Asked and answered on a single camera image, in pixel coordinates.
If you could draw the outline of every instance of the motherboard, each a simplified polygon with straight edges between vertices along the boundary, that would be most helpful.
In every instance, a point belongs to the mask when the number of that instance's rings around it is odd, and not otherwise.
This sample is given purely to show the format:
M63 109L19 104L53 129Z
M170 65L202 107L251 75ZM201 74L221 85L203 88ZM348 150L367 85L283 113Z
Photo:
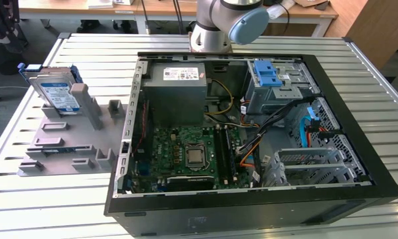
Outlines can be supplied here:
M235 127L155 128L151 160L138 163L139 185L147 192L247 187L247 174L235 170L241 145Z

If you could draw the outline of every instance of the extrusion profile table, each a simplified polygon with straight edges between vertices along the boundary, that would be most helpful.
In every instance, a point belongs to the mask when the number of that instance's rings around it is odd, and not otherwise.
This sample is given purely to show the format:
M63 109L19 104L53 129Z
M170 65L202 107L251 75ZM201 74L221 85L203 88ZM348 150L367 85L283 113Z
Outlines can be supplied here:
M73 63L99 104L129 100L138 51L189 50L185 35L61 34L45 66ZM314 54L398 184L398 93L352 43L260 37L234 52ZM18 177L42 111L30 87L0 138L0 238L129 238L103 204L109 173ZM398 199L323 226L221 232L182 238L398 239Z

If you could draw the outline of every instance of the green circuit board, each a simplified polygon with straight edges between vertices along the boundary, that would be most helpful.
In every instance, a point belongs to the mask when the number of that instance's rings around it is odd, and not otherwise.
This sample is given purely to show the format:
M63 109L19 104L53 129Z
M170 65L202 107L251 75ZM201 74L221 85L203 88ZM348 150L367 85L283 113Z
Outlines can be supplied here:
M213 131L213 127L154 129L150 174L141 180L145 192L155 192L157 189L153 187L155 180L171 176L211 176L214 189L247 187L245 173L237 175L237 181L231 184L219 183ZM241 144L238 129L233 127L227 132L231 147L235 148ZM197 148L203 149L205 162L194 167L187 162L187 151Z

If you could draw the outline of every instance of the floor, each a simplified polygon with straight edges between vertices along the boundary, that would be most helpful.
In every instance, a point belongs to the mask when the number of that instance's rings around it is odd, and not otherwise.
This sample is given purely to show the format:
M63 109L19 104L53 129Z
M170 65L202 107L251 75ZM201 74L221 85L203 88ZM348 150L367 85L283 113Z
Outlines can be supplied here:
M101 26L90 33L122 33L114 30L111 21L99 21ZM27 48L23 52L23 58L29 64L41 64L55 42L55 37L61 32L74 32L79 25L77 20L51 20L51 27L45 29L39 20L26 20L19 23L22 31L29 41ZM135 24L131 24L131 32L137 33ZM178 28L173 22L154 21L150 24L151 34L177 34ZM398 53L391 57L386 66L380 70L384 76L395 76L392 86L398 90ZM19 75L0 75L0 87L17 86L17 88L0 88L0 135L6 123L17 108L18 102L23 96L27 87Z

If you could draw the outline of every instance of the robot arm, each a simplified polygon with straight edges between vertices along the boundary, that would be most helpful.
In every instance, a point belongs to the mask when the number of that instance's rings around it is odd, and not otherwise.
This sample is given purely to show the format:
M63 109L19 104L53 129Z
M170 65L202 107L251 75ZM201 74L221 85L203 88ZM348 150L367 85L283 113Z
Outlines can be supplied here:
M249 44L268 21L262 0L199 0L190 46L195 52L227 52L230 41Z

